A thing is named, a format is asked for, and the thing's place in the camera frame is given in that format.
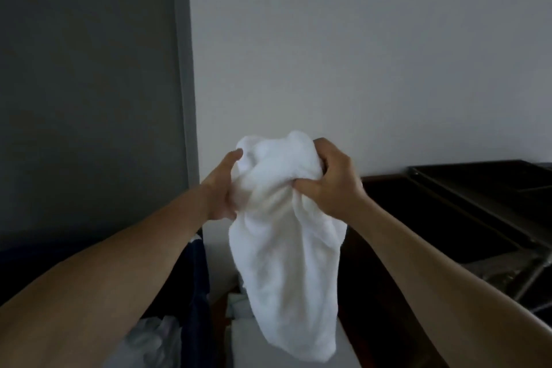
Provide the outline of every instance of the white towel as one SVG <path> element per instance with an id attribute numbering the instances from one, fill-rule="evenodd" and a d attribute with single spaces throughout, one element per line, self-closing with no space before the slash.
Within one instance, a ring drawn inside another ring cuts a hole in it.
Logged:
<path id="1" fill-rule="evenodd" d="M 293 179 L 320 179 L 313 141 L 291 132 L 281 139 L 244 137 L 232 170 L 237 219 L 230 249 L 266 340 L 305 361 L 327 361 L 336 350 L 337 269 L 345 223 L 328 217 L 292 188 Z"/>

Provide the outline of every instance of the gray vertical trim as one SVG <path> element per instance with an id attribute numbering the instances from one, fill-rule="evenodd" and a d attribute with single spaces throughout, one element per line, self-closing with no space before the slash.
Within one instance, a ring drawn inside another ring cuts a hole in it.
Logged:
<path id="1" fill-rule="evenodd" d="M 196 131 L 196 97 L 194 94 L 194 60 L 191 47 L 190 0 L 175 0 L 178 67 L 182 91 L 182 114 L 186 144 L 186 168 L 190 187 L 199 183 L 198 139 Z"/>

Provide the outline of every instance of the person's left arm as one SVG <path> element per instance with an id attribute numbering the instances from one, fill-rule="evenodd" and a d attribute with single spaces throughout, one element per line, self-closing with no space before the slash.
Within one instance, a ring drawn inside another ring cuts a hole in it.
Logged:
<path id="1" fill-rule="evenodd" d="M 233 217 L 236 150 L 201 185 L 57 264 L 0 307 L 5 367 L 100 366 L 153 301 L 208 219 Z"/>

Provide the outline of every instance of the person's right arm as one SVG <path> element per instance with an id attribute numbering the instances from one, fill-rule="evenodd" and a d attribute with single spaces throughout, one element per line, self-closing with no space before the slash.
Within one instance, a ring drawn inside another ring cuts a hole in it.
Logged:
<path id="1" fill-rule="evenodd" d="M 326 174 L 298 179 L 294 188 L 371 245 L 451 368 L 552 366 L 547 325 L 380 208 L 332 143 L 318 139 L 315 146 Z"/>

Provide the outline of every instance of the person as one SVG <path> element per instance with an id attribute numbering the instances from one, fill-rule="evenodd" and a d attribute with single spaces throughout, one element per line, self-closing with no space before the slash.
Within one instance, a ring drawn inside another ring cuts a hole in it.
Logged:
<path id="1" fill-rule="evenodd" d="M 552 331 L 382 210 L 351 159 L 315 141 L 326 167 L 294 189 L 354 228 L 374 249 L 451 368 L 544 367 Z M 197 187 L 142 222 L 59 263 L 0 307 L 4 367 L 101 366 L 166 281 L 207 220 L 235 218 L 228 153 Z"/>

